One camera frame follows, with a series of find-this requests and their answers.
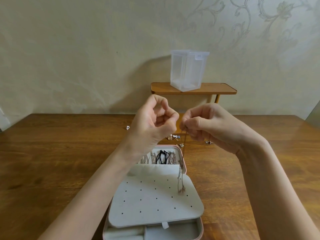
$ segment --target wall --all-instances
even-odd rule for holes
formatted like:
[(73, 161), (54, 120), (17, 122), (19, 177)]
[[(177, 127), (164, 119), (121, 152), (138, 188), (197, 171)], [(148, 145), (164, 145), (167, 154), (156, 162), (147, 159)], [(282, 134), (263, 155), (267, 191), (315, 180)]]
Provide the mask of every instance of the wall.
[(311, 125), (320, 128), (320, 101), (306, 119)]
[[(210, 51), (234, 114), (294, 114), (320, 99), (320, 0), (1, 0), (0, 106), (30, 113), (134, 113), (170, 80), (170, 50)], [(179, 111), (202, 96), (168, 96)]]

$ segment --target forearm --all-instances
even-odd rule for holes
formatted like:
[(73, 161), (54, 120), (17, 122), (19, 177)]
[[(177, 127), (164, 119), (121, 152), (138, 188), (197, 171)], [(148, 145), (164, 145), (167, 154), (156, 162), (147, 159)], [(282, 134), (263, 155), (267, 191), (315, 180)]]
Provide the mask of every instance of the forearm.
[(320, 239), (269, 143), (262, 137), (237, 153), (261, 240)]
[(130, 170), (131, 165), (124, 160), (126, 157), (130, 157), (129, 153), (118, 147), (39, 239), (91, 239), (119, 184)]

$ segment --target clear plastic container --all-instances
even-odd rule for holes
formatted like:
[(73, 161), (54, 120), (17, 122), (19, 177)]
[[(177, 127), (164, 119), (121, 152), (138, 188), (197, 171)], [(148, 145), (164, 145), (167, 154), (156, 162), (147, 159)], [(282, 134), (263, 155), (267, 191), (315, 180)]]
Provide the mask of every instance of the clear plastic container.
[(189, 49), (172, 50), (170, 85), (182, 92), (200, 88), (209, 54)]

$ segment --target left hand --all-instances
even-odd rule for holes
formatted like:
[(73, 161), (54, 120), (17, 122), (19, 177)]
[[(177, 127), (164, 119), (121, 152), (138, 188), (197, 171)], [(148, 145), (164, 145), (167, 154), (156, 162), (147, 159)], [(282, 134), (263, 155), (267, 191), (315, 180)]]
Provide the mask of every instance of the left hand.
[(169, 107), (166, 98), (151, 95), (138, 110), (128, 134), (119, 146), (129, 150), (135, 164), (149, 153), (159, 141), (177, 130), (179, 114)]

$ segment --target jewelry box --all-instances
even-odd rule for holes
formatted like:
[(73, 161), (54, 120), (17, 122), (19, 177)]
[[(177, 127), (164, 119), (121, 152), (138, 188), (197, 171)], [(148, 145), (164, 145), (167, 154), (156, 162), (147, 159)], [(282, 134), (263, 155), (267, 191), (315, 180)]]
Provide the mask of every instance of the jewelry box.
[[(147, 158), (151, 160), (151, 153), (158, 155), (160, 150), (174, 152), (176, 164), (133, 166), (109, 205), (104, 240), (198, 240), (202, 237), (204, 206), (186, 175), (181, 149), (176, 145), (157, 145)], [(182, 181), (184, 192), (180, 190)]]

